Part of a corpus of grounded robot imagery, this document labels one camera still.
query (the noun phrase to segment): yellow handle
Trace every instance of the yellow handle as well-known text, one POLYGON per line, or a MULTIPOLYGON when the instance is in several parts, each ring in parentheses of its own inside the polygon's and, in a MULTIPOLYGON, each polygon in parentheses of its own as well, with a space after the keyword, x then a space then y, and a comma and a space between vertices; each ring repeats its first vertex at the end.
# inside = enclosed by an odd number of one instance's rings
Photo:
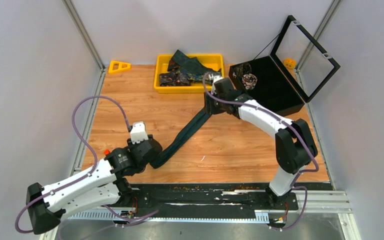
POLYGON ((108 67, 108 73, 117 74, 117 73, 128 71, 131 68, 132 68, 132 65, 130 63, 122 62, 122 61, 111 61, 108 67))

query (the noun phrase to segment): wood grain surface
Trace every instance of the wood grain surface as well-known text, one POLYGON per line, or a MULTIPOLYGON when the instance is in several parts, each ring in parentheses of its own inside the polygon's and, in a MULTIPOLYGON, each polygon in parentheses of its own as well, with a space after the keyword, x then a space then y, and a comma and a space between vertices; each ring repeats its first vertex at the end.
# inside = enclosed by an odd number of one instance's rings
MULTIPOLYGON (((166 148, 203 108, 204 97, 201 93, 159 94, 153 88, 154 74, 154 65, 133 65, 130 71, 107 74, 102 95, 123 106, 130 124, 144 121, 148 134, 153 134, 166 148)), ((302 118, 312 128, 305 108, 288 118, 302 118)), ((118 107, 100 100, 89 140, 98 158, 104 157, 105 149, 125 147, 128 138, 118 107)), ((224 113, 211 116, 165 165, 158 169, 148 165, 143 173, 128 180, 131 183, 270 182, 278 168, 275 157, 274 139, 252 124, 224 113)), ((299 181, 329 181, 321 154, 316 160, 320 171, 305 173, 299 181)), ((92 154, 87 151, 82 168, 92 166, 93 162, 92 154)))

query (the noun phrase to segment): yellow plastic tray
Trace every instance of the yellow plastic tray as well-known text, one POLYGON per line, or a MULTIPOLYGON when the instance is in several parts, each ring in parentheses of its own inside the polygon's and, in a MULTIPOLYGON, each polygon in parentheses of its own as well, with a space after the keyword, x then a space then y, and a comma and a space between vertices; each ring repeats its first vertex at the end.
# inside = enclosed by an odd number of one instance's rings
MULTIPOLYGON (((153 87, 159 94, 191 94, 203 93, 204 86, 202 83, 192 83, 190 86, 160 86, 160 74, 167 73, 169 61, 172 54, 158 55, 156 59, 155 78, 153 87)), ((221 76, 225 76, 225 68, 223 65, 223 57, 221 54, 187 54, 188 57, 197 57, 198 61, 207 68, 215 71, 221 69, 221 76)), ((207 89, 211 90, 211 86, 207 84, 207 89)))

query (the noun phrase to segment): wall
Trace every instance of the wall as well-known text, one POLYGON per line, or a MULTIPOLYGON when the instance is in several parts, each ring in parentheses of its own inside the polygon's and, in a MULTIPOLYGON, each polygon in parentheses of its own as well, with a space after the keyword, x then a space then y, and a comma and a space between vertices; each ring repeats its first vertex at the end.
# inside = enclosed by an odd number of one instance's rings
POLYGON ((310 104, 327 167, 362 239, 384 239, 384 1, 343 1, 320 43, 341 65, 310 104))
MULTIPOLYGON (((79 142, 71 114, 98 77, 62 1, 0 0, 0 240, 39 238, 17 233, 16 215, 30 184, 69 175, 79 142)), ((21 227, 32 228, 27 214, 21 227)))
MULTIPOLYGON (((253 59, 294 15, 314 33, 332 0, 73 0, 102 60, 155 64, 157 55, 253 59)), ((270 47, 262 56, 267 55, 270 47)))

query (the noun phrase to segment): black box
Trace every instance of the black box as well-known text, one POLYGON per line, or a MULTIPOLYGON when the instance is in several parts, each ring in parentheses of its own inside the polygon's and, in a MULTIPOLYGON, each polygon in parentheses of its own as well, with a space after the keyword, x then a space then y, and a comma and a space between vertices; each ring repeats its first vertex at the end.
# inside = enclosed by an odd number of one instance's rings
MULTIPOLYGON (((303 53, 300 61, 303 60, 305 54, 306 52, 303 53)), ((229 69, 229 77, 236 89, 244 91, 253 97, 260 105, 281 116, 287 116, 299 112, 304 104, 313 99, 313 97, 327 83, 333 74, 335 74, 335 72, 340 68, 339 64, 333 59, 333 57, 330 56, 330 54, 292 15, 287 17, 278 35, 277 41, 273 45, 270 55, 247 61, 246 63, 249 63, 251 67, 251 74, 257 78, 257 82, 253 89, 245 89, 242 77, 234 76, 233 74, 234 69, 243 63, 232 65, 229 69), (315 90, 309 95, 306 94, 304 89, 300 86, 298 81, 292 76, 276 54, 291 23, 292 27, 295 25, 309 40, 308 47, 306 48, 306 51, 308 51, 307 54, 309 54, 309 51, 314 53, 315 50, 317 51, 317 54, 320 54, 321 58, 326 59, 333 66, 331 70, 328 69, 329 72, 326 77, 321 78, 322 80, 319 81, 320 84, 318 84, 315 90)))

